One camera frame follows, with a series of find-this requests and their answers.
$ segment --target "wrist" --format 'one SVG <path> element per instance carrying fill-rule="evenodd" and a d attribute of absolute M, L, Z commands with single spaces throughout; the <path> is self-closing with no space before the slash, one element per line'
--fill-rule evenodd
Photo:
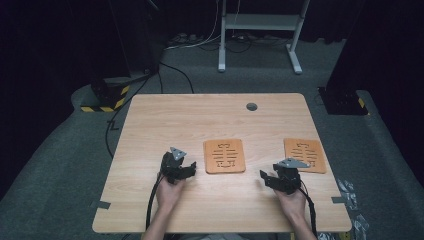
<path fill-rule="evenodd" d="M 291 214 L 287 216 L 287 219 L 291 223 L 291 225 L 296 227 L 308 227 L 308 223 L 306 222 L 305 216 L 299 214 Z"/>
<path fill-rule="evenodd" d="M 158 207 L 156 214 L 170 215 L 174 208 L 168 205 L 162 205 Z"/>

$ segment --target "black cable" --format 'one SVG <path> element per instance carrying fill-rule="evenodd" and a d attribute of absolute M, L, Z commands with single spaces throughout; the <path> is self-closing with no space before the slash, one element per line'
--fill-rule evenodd
<path fill-rule="evenodd" d="M 150 216 L 152 213 L 153 199 L 155 198 L 156 190 L 158 189 L 159 183 L 162 181 L 162 179 L 163 179 L 163 176 L 161 177 L 161 173 L 159 172 L 155 185 L 153 185 L 152 192 L 150 193 L 149 204 L 147 205 L 146 230 L 150 226 Z"/>
<path fill-rule="evenodd" d="M 177 69 L 177 68 L 171 67 L 171 66 L 169 66 L 169 65 L 166 65 L 166 64 L 165 64 L 165 63 L 163 63 L 163 62 L 159 62 L 159 64 L 161 64 L 161 65 L 163 65 L 163 66 L 165 66 L 165 67 L 168 67 L 168 68 L 174 69 L 175 71 L 178 71 L 178 72 L 182 73 L 182 74 L 183 74 L 183 75 L 187 78 L 188 84 L 190 84 L 191 93 L 193 93 L 193 94 L 194 94 L 193 84 L 191 83 L 190 78 L 187 76 L 187 74 L 185 74 L 185 73 L 184 73 L 183 71 L 181 71 L 180 69 Z"/>
<path fill-rule="evenodd" d="M 115 114 L 113 115 L 112 119 L 110 121 L 108 121 L 108 125 L 107 125 L 107 128 L 106 128 L 106 133 L 105 133 L 105 142 L 106 142 L 107 151 L 108 151 L 108 153 L 109 153 L 109 155 L 110 155 L 111 158 L 113 158 L 113 153 L 110 150 L 109 141 L 108 141 L 108 134 L 109 134 L 110 126 L 111 126 L 112 123 L 115 122 L 114 119 L 118 115 L 118 113 L 121 111 L 121 109 L 123 109 L 124 106 L 127 105 L 127 103 L 132 100 L 132 98 L 144 87 L 144 85 L 146 85 L 146 83 L 149 81 L 150 78 L 151 78 L 151 76 L 144 81 L 144 83 L 141 85 L 141 87 L 139 87 L 137 89 L 137 91 L 124 104 L 122 104 L 122 106 L 115 112 Z"/>
<path fill-rule="evenodd" d="M 121 239 L 121 240 L 125 240 L 125 239 L 127 239 L 129 236 L 131 236 L 131 234 L 125 234 L 125 236 L 124 236 L 124 237 L 122 237 L 122 239 Z"/>
<path fill-rule="evenodd" d="M 308 201 L 308 205 L 309 205 L 309 212 L 310 212 L 310 214 L 311 214 L 311 227 L 312 227 L 312 233 L 315 235 L 315 237 L 318 237 L 318 234 L 317 234 L 317 225 L 316 225 L 316 212 L 315 212 L 315 205 L 314 205 L 314 202 L 312 202 L 312 199 L 311 199 L 311 197 L 309 197 L 309 194 L 307 193 L 308 192 L 308 190 L 306 189 L 306 186 L 305 186 L 305 190 L 306 190 L 306 192 L 305 191 L 303 191 L 303 189 L 302 188 L 298 188 L 299 189 L 299 191 L 301 192 L 301 193 L 303 193 L 303 195 L 305 195 L 305 197 L 306 197 L 306 201 Z"/>
<path fill-rule="evenodd" d="M 163 83 L 162 83 L 162 78 L 160 76 L 159 71 L 158 71 L 158 76 L 159 76 L 159 84 L 160 84 L 160 93 L 163 94 Z"/>

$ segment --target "hazard stripe tape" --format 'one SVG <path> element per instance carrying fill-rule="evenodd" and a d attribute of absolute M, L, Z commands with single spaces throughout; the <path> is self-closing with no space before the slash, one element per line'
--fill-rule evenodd
<path fill-rule="evenodd" d="M 113 108 L 109 106 L 81 106 L 81 110 L 83 112 L 113 112 L 122 107 L 129 89 L 130 86 L 126 86 L 121 90 L 120 98 L 116 101 Z"/>

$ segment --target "cable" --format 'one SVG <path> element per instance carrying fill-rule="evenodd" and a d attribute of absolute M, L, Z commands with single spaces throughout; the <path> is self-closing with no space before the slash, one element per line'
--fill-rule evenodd
<path fill-rule="evenodd" d="M 159 172 L 155 185 L 153 185 L 152 192 L 150 193 L 149 204 L 147 205 L 147 214 L 146 214 L 146 230 L 150 226 L 150 216 L 152 213 L 153 199 L 155 198 L 156 190 L 159 187 L 159 183 L 162 181 L 163 178 L 164 176 L 162 176 L 161 172 Z"/>
<path fill-rule="evenodd" d="M 124 106 L 127 105 L 127 103 L 132 100 L 132 98 L 144 87 L 144 85 L 146 85 L 146 83 L 149 81 L 149 79 L 151 77 L 152 76 L 150 76 L 149 78 L 147 78 L 145 80 L 145 82 L 137 89 L 137 91 L 124 104 L 122 104 L 122 106 L 115 112 L 115 114 L 113 115 L 112 119 L 110 121 L 108 121 L 108 125 L 107 125 L 107 128 L 106 128 L 106 133 L 105 133 L 105 142 L 106 142 L 107 151 L 108 151 L 108 153 L 109 153 L 109 155 L 110 155 L 111 158 L 113 158 L 113 155 L 114 155 L 112 153 L 112 151 L 110 150 L 109 141 L 108 141 L 108 134 L 109 134 L 109 129 L 111 127 L 111 124 L 112 123 L 115 123 L 114 119 L 118 115 L 118 113 L 121 111 L 121 109 L 123 109 Z"/>
<path fill-rule="evenodd" d="M 240 2 L 241 2 L 241 0 L 239 0 L 238 4 L 237 4 L 237 12 L 236 12 L 236 16 L 234 17 L 234 25 L 236 25 L 237 17 L 238 17 L 238 14 L 240 12 Z"/>
<path fill-rule="evenodd" d="M 193 44 L 193 45 L 167 47 L 167 48 L 165 48 L 164 50 L 175 49 L 175 48 L 197 47 L 197 46 L 203 45 L 203 44 L 205 44 L 205 43 L 208 43 L 208 42 L 209 42 L 209 39 L 212 37 L 213 33 L 215 32 L 216 23 L 218 22 L 218 12 L 219 12 L 219 0 L 216 0 L 216 14 L 215 14 L 215 22 L 214 22 L 214 24 L 213 24 L 213 28 L 212 28 L 212 32 L 211 32 L 211 34 L 209 34 L 209 37 L 208 37 L 205 41 L 200 42 L 200 43 L 197 43 L 197 44 Z"/>
<path fill-rule="evenodd" d="M 181 71 L 181 70 L 179 70 L 179 69 L 177 69 L 177 68 L 174 68 L 174 67 L 171 67 L 171 66 L 169 66 L 169 65 L 166 65 L 166 64 L 165 64 L 165 63 L 163 63 L 163 62 L 159 62 L 159 64 L 161 64 L 161 65 L 163 65 L 163 66 L 165 66 L 165 67 L 168 67 L 168 68 L 174 69 L 175 71 L 178 71 L 178 72 L 182 73 L 182 74 L 183 74 L 183 75 L 187 78 L 188 84 L 190 85 L 191 93 L 193 93 L 193 94 L 194 94 L 193 84 L 192 84 L 192 82 L 191 82 L 190 78 L 187 76 L 187 74 L 185 74 L 183 71 Z"/>
<path fill-rule="evenodd" d="M 160 76 L 159 71 L 158 71 L 158 76 L 159 76 L 159 84 L 160 84 L 160 93 L 163 94 L 163 83 L 162 83 L 162 78 Z"/>
<path fill-rule="evenodd" d="M 312 199 L 309 197 L 309 195 L 302 190 L 302 188 L 298 188 L 303 195 L 305 195 L 306 200 L 308 201 L 309 205 L 309 212 L 311 214 L 311 227 L 312 227 L 312 233 L 315 235 L 315 237 L 318 237 L 317 234 L 317 225 L 316 225 L 316 213 L 315 213 L 315 205 L 314 202 L 312 202 Z"/>

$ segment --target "gray floor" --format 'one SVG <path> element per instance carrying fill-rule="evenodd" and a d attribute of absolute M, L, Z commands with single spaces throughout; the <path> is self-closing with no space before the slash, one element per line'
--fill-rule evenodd
<path fill-rule="evenodd" d="M 234 51 L 246 44 L 228 45 Z M 372 97 L 358 94 L 367 116 L 328 115 L 317 87 L 325 86 L 343 43 L 300 42 L 297 54 L 304 70 L 293 73 L 284 45 L 254 45 L 243 53 L 227 52 L 227 71 L 217 72 L 218 52 L 199 48 L 165 51 L 162 62 L 184 71 L 195 93 L 302 93 L 315 121 L 337 179 L 354 185 L 358 210 L 369 223 L 368 239 L 418 239 L 424 235 L 424 191 L 406 165 L 382 122 Z M 164 93 L 190 93 L 185 77 L 161 66 Z M 135 94 L 141 82 L 130 87 Z M 138 94 L 161 93 L 152 77 Z M 114 113 L 84 113 L 79 104 L 88 86 L 72 96 L 74 113 L 42 143 L 0 203 L 0 239 L 122 239 L 92 228 L 112 162 L 105 132 Z M 116 117 L 122 128 L 128 105 Z M 110 131 L 114 151 L 120 130 Z M 132 234 L 128 239 L 138 239 Z"/>

